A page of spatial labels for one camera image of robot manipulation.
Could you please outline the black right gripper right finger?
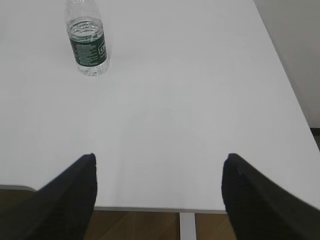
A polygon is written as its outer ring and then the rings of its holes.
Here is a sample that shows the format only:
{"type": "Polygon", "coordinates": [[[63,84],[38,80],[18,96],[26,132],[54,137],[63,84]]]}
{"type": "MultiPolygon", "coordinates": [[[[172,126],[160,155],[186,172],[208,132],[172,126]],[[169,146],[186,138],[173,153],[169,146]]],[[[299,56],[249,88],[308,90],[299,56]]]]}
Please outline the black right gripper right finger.
{"type": "Polygon", "coordinates": [[[221,194],[238,240],[318,240],[320,211],[268,179],[241,156],[223,164],[221,194]]]}

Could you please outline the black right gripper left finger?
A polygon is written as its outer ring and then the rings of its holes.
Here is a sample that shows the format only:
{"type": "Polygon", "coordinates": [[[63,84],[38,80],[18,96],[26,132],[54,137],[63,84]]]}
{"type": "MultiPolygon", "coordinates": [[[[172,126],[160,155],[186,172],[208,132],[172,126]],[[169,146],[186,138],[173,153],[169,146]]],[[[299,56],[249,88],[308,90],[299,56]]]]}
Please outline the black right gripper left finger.
{"type": "Polygon", "coordinates": [[[86,154],[55,179],[0,213],[2,240],[81,240],[98,191],[96,156],[86,154]]]}

